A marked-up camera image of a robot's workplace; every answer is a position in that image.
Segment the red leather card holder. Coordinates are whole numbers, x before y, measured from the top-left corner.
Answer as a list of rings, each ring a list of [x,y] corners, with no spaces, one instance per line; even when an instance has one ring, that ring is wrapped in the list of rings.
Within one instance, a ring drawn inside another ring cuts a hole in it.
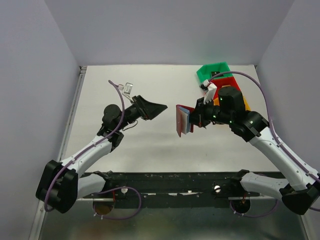
[[[176,132],[179,137],[182,134],[194,132],[194,125],[190,122],[190,115],[194,111],[194,108],[177,104],[176,105]]]

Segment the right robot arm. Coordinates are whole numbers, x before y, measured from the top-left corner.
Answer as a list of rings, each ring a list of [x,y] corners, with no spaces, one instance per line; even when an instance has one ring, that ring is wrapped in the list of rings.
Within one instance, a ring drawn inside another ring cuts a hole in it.
[[[270,123],[258,112],[246,110],[242,92],[233,86],[218,91],[219,104],[199,98],[191,111],[190,124],[200,128],[210,123],[228,125],[231,131],[264,154],[282,173],[272,178],[241,170],[233,177],[230,191],[241,196],[254,192],[272,197],[293,213],[304,215],[320,196],[320,174],[301,160],[276,136]]]

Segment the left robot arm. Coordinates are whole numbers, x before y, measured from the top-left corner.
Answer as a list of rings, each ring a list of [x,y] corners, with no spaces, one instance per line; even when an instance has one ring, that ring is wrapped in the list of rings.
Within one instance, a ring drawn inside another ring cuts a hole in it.
[[[35,196],[44,203],[46,212],[66,213],[77,199],[96,193],[104,198],[111,185],[105,173],[83,174],[102,157],[115,150],[124,135],[122,130],[138,119],[152,120],[167,109],[167,105],[133,96],[129,107],[110,104],[103,111],[101,128],[93,140],[72,156],[57,162],[49,161],[43,170]]]

